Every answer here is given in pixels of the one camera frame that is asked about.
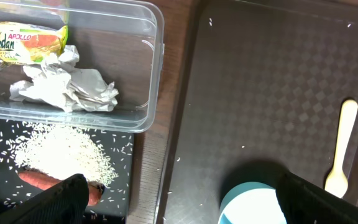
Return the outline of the orange carrot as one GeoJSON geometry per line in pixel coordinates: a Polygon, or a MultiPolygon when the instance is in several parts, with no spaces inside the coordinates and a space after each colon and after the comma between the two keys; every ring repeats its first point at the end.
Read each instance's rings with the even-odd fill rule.
{"type": "MultiPolygon", "coordinates": [[[[18,173],[18,176],[24,182],[37,187],[41,190],[47,190],[54,185],[57,185],[61,182],[61,180],[55,179],[51,176],[43,174],[38,171],[25,170],[18,173]]],[[[95,206],[99,203],[102,196],[102,190],[97,188],[91,184],[88,185],[89,188],[89,198],[88,198],[88,206],[95,206]]]]}

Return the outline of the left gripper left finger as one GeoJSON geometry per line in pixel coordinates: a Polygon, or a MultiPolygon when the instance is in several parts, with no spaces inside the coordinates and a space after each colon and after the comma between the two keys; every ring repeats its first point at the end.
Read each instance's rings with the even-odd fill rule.
{"type": "Polygon", "coordinates": [[[88,204],[85,177],[75,174],[0,214],[0,224],[79,224],[88,204]]]}

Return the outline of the white napkin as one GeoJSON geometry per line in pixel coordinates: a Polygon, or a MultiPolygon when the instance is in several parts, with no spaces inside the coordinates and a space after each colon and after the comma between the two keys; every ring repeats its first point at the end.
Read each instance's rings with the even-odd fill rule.
{"type": "Polygon", "coordinates": [[[31,81],[10,86],[10,99],[46,103],[63,111],[112,111],[117,105],[114,82],[106,83],[96,69],[76,68],[80,55],[67,45],[61,55],[51,54],[40,65],[24,65],[31,81]]]}

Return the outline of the yellow plastic spoon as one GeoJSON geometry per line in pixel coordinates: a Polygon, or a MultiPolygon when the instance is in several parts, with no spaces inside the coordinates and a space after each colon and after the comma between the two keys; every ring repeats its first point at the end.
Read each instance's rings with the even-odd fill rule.
{"type": "Polygon", "coordinates": [[[355,100],[346,100],[341,106],[339,115],[333,166],[324,185],[325,191],[338,198],[343,198],[348,189],[348,180],[343,171],[343,163],[356,121],[357,110],[358,104],[355,100]]]}

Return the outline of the green yellow snack wrapper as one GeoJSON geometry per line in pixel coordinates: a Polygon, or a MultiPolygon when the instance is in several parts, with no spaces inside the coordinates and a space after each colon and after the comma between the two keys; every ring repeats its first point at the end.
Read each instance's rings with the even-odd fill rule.
{"type": "Polygon", "coordinates": [[[59,30],[33,24],[0,22],[0,71],[10,65],[40,64],[50,54],[62,54],[68,26],[59,30]]]}

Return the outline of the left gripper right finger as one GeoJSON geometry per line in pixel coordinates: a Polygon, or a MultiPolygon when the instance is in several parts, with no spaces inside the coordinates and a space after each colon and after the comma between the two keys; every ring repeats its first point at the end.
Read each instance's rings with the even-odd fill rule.
{"type": "Polygon", "coordinates": [[[293,174],[281,176],[276,196],[288,224],[358,224],[358,207],[293,174]]]}

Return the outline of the light blue rice bowl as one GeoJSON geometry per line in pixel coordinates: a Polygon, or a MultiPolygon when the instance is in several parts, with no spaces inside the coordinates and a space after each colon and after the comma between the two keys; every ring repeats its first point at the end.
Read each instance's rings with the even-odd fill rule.
{"type": "Polygon", "coordinates": [[[233,187],[222,199],[218,224],[286,224],[276,190],[261,182],[233,187]]]}

